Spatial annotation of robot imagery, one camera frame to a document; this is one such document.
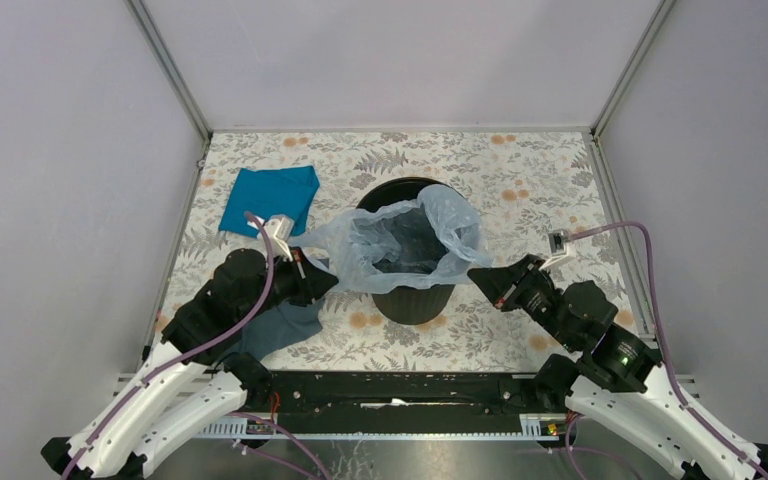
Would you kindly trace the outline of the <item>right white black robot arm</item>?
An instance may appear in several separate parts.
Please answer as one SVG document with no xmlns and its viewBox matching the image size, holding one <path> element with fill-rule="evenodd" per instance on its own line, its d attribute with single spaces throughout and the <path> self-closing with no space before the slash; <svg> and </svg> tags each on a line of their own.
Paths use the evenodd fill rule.
<svg viewBox="0 0 768 480">
<path fill-rule="evenodd" d="M 635 444 L 676 479 L 768 479 L 768 444 L 726 427 L 671 377 L 661 350 L 614 321 L 593 281 L 555 286 L 543 259 L 472 268 L 470 280 L 502 312 L 525 312 L 578 359 L 553 354 L 534 377 L 543 410 L 563 407 Z"/>
</svg>

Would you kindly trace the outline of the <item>black plastic trash bin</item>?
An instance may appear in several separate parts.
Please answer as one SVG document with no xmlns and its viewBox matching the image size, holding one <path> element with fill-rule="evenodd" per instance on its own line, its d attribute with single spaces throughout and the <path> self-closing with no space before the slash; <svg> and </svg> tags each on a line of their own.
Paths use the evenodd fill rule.
<svg viewBox="0 0 768 480">
<path fill-rule="evenodd" d="M 404 177 L 374 187 L 357 208 L 373 214 L 372 299 L 389 320 L 421 325 L 439 315 L 466 270 L 484 262 L 477 210 L 449 185 Z"/>
</svg>

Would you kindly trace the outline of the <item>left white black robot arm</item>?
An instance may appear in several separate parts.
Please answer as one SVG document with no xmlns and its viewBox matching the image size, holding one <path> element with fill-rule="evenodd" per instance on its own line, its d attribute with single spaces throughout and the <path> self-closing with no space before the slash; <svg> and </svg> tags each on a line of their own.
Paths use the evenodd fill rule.
<svg viewBox="0 0 768 480">
<path fill-rule="evenodd" d="M 206 387 L 172 402 L 219 360 L 251 320 L 283 304 L 306 307 L 338 283 L 298 249 L 266 257 L 231 252 L 213 277 L 176 312 L 123 391 L 83 430 L 41 449 L 64 479 L 146 479 L 175 450 L 240 407 L 256 411 L 270 397 L 270 375 L 239 354 Z"/>
</svg>

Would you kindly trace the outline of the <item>light blue trash bag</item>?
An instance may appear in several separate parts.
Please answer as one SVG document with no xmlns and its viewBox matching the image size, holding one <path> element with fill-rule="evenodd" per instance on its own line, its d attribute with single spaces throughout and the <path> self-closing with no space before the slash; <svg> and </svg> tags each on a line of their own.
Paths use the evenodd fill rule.
<svg viewBox="0 0 768 480">
<path fill-rule="evenodd" d="M 470 268 L 493 262 L 478 211 L 441 184 L 376 212 L 343 212 L 291 244 L 323 252 L 311 262 L 338 278 L 338 291 L 369 294 L 467 283 Z"/>
</svg>

